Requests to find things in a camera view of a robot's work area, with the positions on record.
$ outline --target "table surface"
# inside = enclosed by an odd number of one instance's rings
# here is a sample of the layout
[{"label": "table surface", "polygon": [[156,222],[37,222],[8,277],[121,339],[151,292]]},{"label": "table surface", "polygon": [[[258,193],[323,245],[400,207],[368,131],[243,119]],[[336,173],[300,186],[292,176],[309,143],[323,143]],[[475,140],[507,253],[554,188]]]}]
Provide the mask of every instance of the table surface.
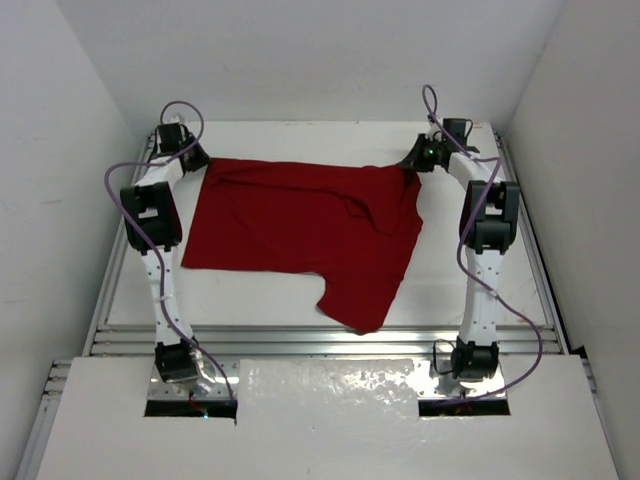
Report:
[{"label": "table surface", "polygon": [[576,356],[545,356],[510,416],[447,418],[418,417],[411,360],[243,360],[237,425],[145,418],[152,363],[74,360],[38,480],[617,478]]},{"label": "table surface", "polygon": [[[421,122],[207,122],[201,140],[212,156],[329,165],[390,165],[400,161],[424,132]],[[194,132],[198,125],[190,125]],[[469,139],[483,156],[498,153],[491,126],[477,123]],[[204,171],[181,180],[174,191],[185,232],[196,206]],[[466,277],[456,265],[458,223],[465,191],[442,170],[420,174],[418,212],[424,221],[387,326],[449,326],[462,321]],[[189,270],[178,273],[182,317],[192,325],[335,326],[316,303],[324,292],[317,275]],[[545,319],[529,256],[519,232],[508,251],[498,288],[513,307],[538,325]],[[153,325],[153,302],[139,255],[126,249],[108,323]],[[519,325],[499,309],[498,325]]]}]

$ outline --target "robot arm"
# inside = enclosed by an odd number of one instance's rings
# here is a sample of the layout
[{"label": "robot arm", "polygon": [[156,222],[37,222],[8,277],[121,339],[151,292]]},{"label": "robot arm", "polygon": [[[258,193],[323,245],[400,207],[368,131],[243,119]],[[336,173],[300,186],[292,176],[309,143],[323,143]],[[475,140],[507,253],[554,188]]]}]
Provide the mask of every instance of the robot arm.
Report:
[{"label": "robot arm", "polygon": [[[467,150],[465,119],[444,119],[444,128]],[[439,129],[433,125],[428,134],[418,136],[416,144],[400,163],[403,168],[432,172],[436,165],[452,175],[467,194],[460,219],[460,234],[469,221],[472,210],[481,199],[482,190],[492,170],[485,163],[457,151],[446,138],[436,140]],[[498,303],[494,291],[504,254],[515,240],[517,232],[520,187],[496,177],[484,205],[475,217],[464,239],[468,270],[492,290],[487,290],[474,278],[467,279],[467,293],[462,325],[451,355],[454,378],[482,379],[491,377],[498,367],[498,337],[495,310]]]},{"label": "robot arm", "polygon": [[[171,123],[158,126],[155,135],[158,151],[150,163],[157,166],[148,168],[135,185],[121,189],[120,200],[137,225],[158,248],[165,266],[162,289],[158,257],[126,223],[129,244],[141,254],[151,286],[156,324],[155,363],[158,372],[165,382],[185,383],[195,381],[201,375],[195,352],[185,340],[195,341],[193,331],[180,315],[176,298],[176,272],[179,266],[177,246],[182,241],[182,227],[172,191],[185,174],[208,165],[210,158],[196,144],[179,159],[167,163],[167,160],[194,141],[193,135],[179,119],[172,119]],[[167,321],[163,304],[173,325]]]}]

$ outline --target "gray wall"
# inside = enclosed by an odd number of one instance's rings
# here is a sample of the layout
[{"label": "gray wall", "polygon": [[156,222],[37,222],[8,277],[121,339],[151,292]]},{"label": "gray wall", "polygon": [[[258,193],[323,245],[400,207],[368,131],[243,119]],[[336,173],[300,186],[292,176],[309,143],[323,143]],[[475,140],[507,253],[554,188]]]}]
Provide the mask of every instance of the gray wall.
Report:
[{"label": "gray wall", "polygon": [[569,0],[509,142],[623,478],[640,478],[640,2]]},{"label": "gray wall", "polygon": [[127,120],[189,99],[209,120],[506,126],[563,0],[58,0]]},{"label": "gray wall", "polygon": [[107,165],[140,138],[48,0],[0,15],[0,479],[14,477],[54,358],[80,353],[116,226]]}]

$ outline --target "dark red fabric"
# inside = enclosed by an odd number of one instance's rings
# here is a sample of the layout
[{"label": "dark red fabric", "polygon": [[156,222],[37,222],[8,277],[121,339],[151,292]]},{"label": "dark red fabric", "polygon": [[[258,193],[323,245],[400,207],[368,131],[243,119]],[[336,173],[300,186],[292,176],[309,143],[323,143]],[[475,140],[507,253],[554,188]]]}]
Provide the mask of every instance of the dark red fabric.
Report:
[{"label": "dark red fabric", "polygon": [[371,332],[384,322],[422,227],[419,191],[417,174],[395,165],[216,158],[182,265],[315,272],[326,281],[318,307]]}]

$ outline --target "red shirt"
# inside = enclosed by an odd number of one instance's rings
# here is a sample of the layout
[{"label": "red shirt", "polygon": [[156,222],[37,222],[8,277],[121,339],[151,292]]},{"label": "red shirt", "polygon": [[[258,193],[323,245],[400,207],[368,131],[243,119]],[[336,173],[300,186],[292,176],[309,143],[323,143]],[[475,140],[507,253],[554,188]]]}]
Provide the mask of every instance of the red shirt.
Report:
[{"label": "red shirt", "polygon": [[215,158],[182,265],[317,273],[326,281],[318,307],[372,332],[384,322],[422,227],[419,191],[418,175],[395,165]]}]

